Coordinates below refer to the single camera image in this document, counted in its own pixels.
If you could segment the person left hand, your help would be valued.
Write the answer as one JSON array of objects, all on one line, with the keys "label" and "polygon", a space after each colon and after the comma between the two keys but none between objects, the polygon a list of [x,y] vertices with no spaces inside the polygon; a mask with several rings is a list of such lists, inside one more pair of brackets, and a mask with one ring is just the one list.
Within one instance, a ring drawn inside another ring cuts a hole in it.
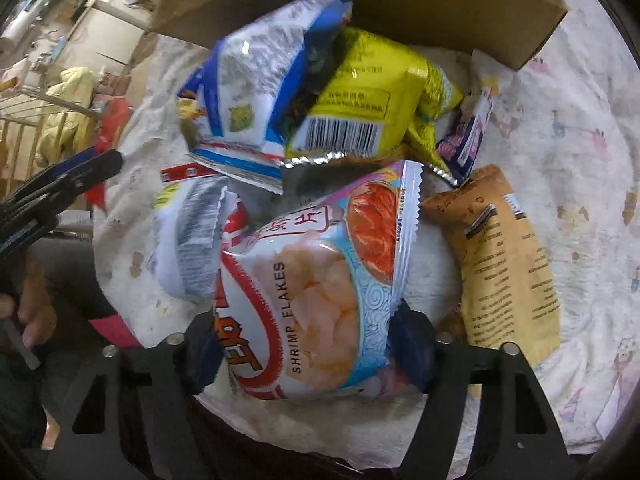
[{"label": "person left hand", "polygon": [[16,316],[24,327],[22,341],[27,349],[45,344],[54,334],[56,316],[47,291],[46,274],[33,252],[28,252],[21,262],[21,284],[18,299],[7,294],[1,295],[1,318]]}]

